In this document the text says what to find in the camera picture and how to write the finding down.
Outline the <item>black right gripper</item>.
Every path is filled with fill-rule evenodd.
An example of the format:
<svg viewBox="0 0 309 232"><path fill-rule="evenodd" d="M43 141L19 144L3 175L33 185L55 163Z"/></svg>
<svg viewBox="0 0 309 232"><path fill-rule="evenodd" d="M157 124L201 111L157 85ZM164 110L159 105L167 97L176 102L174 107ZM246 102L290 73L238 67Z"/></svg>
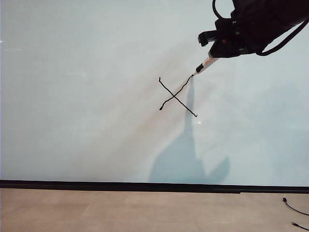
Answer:
<svg viewBox="0 0 309 232"><path fill-rule="evenodd" d="M229 18L215 12L216 30L200 33L197 37L201 46L214 42L209 50L213 58L233 58L256 53L265 45L252 31L251 20L244 12L233 10Z"/></svg>

